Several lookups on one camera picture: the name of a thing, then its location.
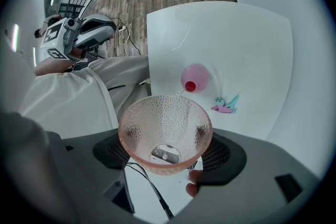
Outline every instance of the pink glass bowl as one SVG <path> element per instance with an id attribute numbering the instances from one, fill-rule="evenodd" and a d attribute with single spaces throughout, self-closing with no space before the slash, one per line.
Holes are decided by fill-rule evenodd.
<path id="1" fill-rule="evenodd" d="M 144 98 L 119 121 L 119 139 L 144 169 L 173 175 L 191 166 L 212 138 L 209 116 L 195 102 L 178 95 Z"/>

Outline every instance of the pink toy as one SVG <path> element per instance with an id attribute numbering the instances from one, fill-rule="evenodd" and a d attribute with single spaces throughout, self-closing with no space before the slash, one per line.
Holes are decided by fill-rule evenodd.
<path id="1" fill-rule="evenodd" d="M 225 106 L 219 106 L 219 105 L 213 106 L 211 110 L 215 110 L 220 113 L 233 113 L 233 109 L 228 109 Z"/>

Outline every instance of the pink plastic bottle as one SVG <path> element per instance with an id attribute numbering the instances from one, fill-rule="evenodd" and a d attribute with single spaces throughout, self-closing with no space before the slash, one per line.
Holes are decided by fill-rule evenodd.
<path id="1" fill-rule="evenodd" d="M 209 84 L 209 72 L 203 65 L 194 63 L 183 70 L 181 84 L 187 92 L 202 92 Z"/>

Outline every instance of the white table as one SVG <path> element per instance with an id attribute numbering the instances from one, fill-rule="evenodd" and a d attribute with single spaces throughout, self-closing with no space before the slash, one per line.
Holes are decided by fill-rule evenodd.
<path id="1" fill-rule="evenodd" d="M 182 91 L 183 69 L 203 64 L 212 79 L 198 94 L 213 127 L 264 140 L 278 118 L 289 88 L 293 44 L 288 19 L 233 2 L 196 2 L 147 15 L 153 95 Z M 223 97 L 236 94 L 237 113 L 210 110 L 219 95 L 212 64 L 221 71 Z"/>

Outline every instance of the red bottle cap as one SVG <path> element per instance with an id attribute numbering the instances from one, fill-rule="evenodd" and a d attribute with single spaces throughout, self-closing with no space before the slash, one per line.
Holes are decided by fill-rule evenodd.
<path id="1" fill-rule="evenodd" d="M 196 90 L 196 84 L 193 83 L 192 81 L 188 81 L 186 84 L 185 84 L 185 90 L 187 92 L 193 92 Z"/>

